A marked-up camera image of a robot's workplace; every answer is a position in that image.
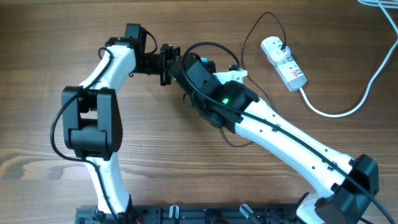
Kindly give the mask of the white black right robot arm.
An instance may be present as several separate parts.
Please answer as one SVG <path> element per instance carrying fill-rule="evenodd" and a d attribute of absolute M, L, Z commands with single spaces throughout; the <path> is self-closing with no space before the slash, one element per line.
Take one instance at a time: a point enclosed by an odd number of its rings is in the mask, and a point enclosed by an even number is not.
<path fill-rule="evenodd" d="M 226 72 L 209 71 L 194 47 L 183 53 L 169 73 L 212 126 L 264 147 L 315 189 L 298 205 L 295 214 L 300 221 L 357 223 L 370 204 L 392 221 L 376 199 L 379 171 L 371 157 L 352 158 L 318 142 L 279 116 L 243 83 Z"/>

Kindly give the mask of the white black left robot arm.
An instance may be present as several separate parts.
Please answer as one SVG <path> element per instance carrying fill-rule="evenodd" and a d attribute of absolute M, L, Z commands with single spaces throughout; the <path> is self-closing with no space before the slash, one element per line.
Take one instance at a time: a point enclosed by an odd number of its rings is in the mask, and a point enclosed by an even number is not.
<path fill-rule="evenodd" d="M 98 49 L 100 63 L 77 86 L 62 91 L 62 107 L 50 130 L 53 151 L 65 160 L 55 144 L 55 128 L 63 121 L 65 145 L 82 162 L 95 186 L 98 223 L 134 223 L 138 218 L 124 185 L 118 162 L 123 125 L 117 94 L 126 78 L 135 73 L 159 75 L 162 86 L 171 83 L 167 72 L 180 57 L 180 47 L 163 44 L 146 52 L 146 39 L 152 34 L 140 24 L 127 24 L 123 37 L 112 37 Z"/>

